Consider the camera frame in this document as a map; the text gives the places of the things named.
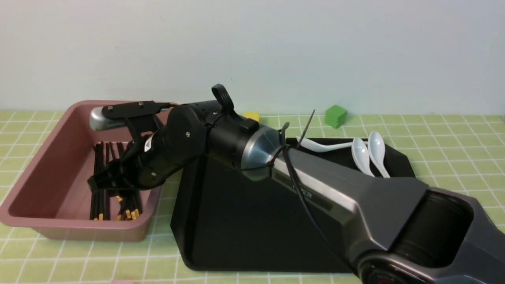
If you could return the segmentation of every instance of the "green grid tablecloth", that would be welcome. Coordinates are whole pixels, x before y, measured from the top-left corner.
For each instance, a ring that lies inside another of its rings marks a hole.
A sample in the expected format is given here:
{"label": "green grid tablecloth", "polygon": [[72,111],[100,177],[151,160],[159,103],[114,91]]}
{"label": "green grid tablecloth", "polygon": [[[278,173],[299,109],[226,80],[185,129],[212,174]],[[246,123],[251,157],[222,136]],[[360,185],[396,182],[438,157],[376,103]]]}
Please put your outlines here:
{"label": "green grid tablecloth", "polygon": [[[0,112],[0,200],[3,200],[61,117],[55,112]],[[287,135],[300,135],[309,116],[261,117]],[[349,116],[339,129],[315,116],[307,137],[367,137],[379,131],[406,154],[424,182],[476,197],[505,231],[505,123],[499,116]],[[180,175],[166,184],[149,235],[139,243],[47,240],[27,228],[0,224],[0,283],[359,283],[352,275],[216,273],[186,268],[170,231]]]}

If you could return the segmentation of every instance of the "yellow block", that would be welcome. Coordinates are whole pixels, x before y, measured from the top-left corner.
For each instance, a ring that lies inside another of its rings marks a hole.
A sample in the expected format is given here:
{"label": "yellow block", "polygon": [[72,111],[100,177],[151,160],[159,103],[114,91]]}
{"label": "yellow block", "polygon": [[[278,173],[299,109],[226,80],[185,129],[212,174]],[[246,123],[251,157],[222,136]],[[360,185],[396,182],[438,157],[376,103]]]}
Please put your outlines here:
{"label": "yellow block", "polygon": [[257,112],[244,112],[246,118],[254,119],[255,121],[260,121],[260,114]]}

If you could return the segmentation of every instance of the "pink plastic tray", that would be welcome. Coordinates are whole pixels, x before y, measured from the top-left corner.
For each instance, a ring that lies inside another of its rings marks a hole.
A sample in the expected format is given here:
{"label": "pink plastic tray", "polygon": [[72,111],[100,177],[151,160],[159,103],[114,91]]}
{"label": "pink plastic tray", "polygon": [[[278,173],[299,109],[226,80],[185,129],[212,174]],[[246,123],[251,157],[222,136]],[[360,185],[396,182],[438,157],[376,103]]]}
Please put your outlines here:
{"label": "pink plastic tray", "polygon": [[[83,101],[66,111],[0,207],[3,224],[29,227],[48,239],[137,242],[145,238],[161,187],[141,191],[143,214],[135,220],[89,220],[92,146],[99,141],[131,140],[126,128],[91,130],[89,114],[95,107],[120,103],[125,101]],[[168,113],[158,114],[163,123]],[[110,204],[113,218],[119,204],[115,198]]]}

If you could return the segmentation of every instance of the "white spoon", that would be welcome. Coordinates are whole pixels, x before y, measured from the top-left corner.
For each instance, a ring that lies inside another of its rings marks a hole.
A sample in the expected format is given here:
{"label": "white spoon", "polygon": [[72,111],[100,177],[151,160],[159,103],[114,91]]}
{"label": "white spoon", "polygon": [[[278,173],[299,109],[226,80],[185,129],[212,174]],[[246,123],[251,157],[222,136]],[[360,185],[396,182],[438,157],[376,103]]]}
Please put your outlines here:
{"label": "white spoon", "polygon": [[368,141],[370,160],[372,160],[372,163],[374,163],[382,177],[390,177],[386,167],[384,167],[384,155],[386,153],[384,139],[382,139],[382,136],[377,131],[372,131],[368,137]]}
{"label": "white spoon", "polygon": [[365,142],[361,138],[354,138],[351,146],[352,159],[360,171],[369,176],[375,176],[370,169],[370,156]]}
{"label": "white spoon", "polygon": [[[300,141],[300,136],[297,136],[296,140],[299,142]],[[324,153],[324,152],[329,152],[329,151],[333,151],[333,150],[338,150],[338,149],[344,149],[344,148],[347,148],[347,147],[351,147],[352,146],[352,142],[333,144],[333,145],[323,145],[323,144],[319,144],[317,142],[314,142],[314,141],[312,141],[310,139],[303,138],[303,140],[301,141],[300,145],[303,148],[305,148],[305,149],[311,150],[312,152]]]}

